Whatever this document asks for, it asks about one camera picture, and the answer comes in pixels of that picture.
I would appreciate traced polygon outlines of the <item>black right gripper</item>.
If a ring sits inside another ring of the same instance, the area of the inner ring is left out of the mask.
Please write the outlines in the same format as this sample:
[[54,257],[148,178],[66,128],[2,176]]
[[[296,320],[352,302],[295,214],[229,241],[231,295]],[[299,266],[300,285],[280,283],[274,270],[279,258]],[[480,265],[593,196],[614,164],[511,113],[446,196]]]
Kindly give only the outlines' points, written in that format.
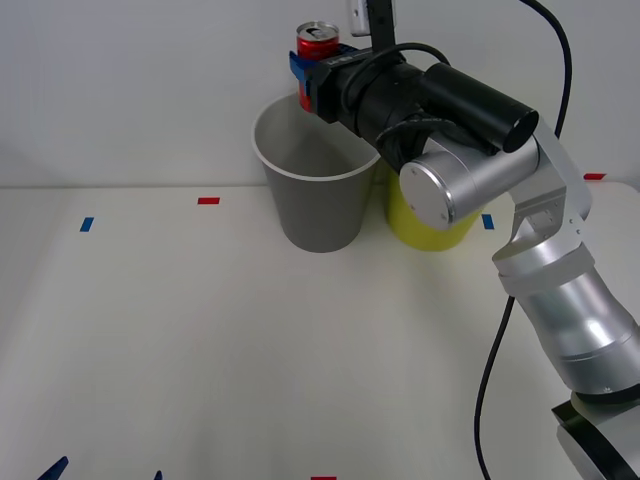
[[392,54],[368,66],[351,83],[347,99],[350,109],[341,101],[347,80],[366,59],[372,56],[370,48],[357,49],[340,43],[337,56],[320,61],[317,49],[289,52],[289,66],[298,81],[298,99],[301,107],[313,112],[327,123],[339,122],[356,125],[358,104],[369,86],[391,66],[400,63],[400,55]]

